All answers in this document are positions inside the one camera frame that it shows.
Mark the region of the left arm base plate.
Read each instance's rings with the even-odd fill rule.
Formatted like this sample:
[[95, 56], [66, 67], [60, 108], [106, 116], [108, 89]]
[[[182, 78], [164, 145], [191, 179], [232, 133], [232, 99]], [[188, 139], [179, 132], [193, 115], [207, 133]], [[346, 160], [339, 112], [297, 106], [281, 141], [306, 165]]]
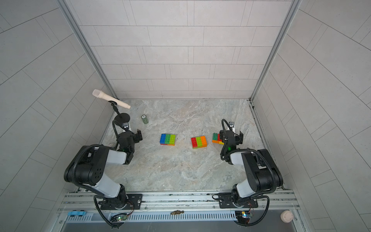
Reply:
[[101, 210], [139, 210], [142, 194], [126, 194], [125, 197], [103, 198], [98, 202]]

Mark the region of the dark blue lego brick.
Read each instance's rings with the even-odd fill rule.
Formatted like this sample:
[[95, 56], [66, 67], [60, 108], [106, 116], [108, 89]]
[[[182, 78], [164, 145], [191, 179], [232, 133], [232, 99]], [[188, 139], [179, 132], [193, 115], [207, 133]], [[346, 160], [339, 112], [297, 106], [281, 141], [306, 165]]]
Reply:
[[165, 145], [166, 144], [166, 136], [167, 134], [162, 134], [160, 137], [160, 144]]

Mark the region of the lime lego brick long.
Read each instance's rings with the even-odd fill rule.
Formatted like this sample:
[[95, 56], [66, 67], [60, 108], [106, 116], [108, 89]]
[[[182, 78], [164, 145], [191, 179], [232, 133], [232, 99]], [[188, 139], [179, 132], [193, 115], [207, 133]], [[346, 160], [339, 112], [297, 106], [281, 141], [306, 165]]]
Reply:
[[171, 134], [169, 144], [175, 144], [176, 135]]
[[196, 137], [196, 142], [197, 142], [197, 148], [201, 148], [203, 146], [203, 141], [202, 141], [201, 136]]

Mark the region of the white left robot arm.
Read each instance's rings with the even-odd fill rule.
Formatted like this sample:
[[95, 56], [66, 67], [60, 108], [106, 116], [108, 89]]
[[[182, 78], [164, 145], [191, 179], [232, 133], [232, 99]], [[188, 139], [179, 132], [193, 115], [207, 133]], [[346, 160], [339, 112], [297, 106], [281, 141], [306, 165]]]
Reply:
[[105, 199], [114, 199], [124, 204], [125, 187], [105, 174], [105, 166], [106, 164], [130, 164], [134, 157], [135, 144], [142, 139], [140, 130], [136, 133], [129, 130], [117, 136], [119, 150], [98, 144], [82, 146], [66, 168], [64, 180]]

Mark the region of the bright green lego brick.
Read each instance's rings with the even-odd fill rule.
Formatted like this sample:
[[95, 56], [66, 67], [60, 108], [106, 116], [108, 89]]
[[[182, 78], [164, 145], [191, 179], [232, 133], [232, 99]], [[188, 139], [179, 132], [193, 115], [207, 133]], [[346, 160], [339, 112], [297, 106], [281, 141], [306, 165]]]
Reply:
[[165, 135], [165, 144], [170, 145], [171, 144], [171, 134], [166, 134]]

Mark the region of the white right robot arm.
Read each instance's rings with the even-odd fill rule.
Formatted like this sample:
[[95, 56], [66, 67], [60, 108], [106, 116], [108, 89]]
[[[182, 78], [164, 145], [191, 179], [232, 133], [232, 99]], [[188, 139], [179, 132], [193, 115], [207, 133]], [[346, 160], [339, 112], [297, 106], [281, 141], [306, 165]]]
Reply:
[[236, 200], [272, 193], [283, 185], [283, 177], [267, 149], [238, 148], [243, 133], [236, 135], [231, 130], [221, 130], [220, 139], [224, 143], [221, 159], [245, 169], [246, 180], [236, 184], [232, 190]]

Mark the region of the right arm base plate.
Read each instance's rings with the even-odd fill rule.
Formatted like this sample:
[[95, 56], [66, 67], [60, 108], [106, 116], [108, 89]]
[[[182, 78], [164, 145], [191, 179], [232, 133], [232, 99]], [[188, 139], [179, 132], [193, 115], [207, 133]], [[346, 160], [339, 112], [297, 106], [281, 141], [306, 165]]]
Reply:
[[221, 192], [214, 194], [212, 198], [219, 203], [221, 209], [232, 208], [258, 208], [258, 202], [251, 197], [241, 198], [237, 193]]

